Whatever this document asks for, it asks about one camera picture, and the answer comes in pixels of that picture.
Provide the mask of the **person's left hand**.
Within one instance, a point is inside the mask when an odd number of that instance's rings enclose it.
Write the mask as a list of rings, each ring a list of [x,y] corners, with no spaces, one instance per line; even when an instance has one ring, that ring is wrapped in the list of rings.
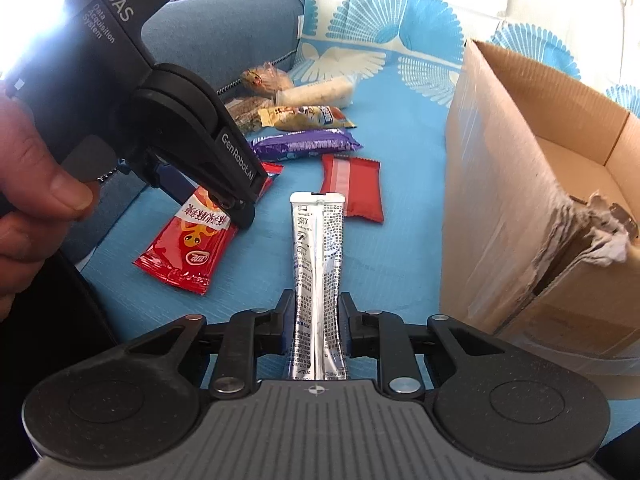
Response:
[[[17,102],[1,97],[1,194],[15,210],[1,218],[1,316],[61,247],[70,226],[89,217],[100,196],[51,156]]]

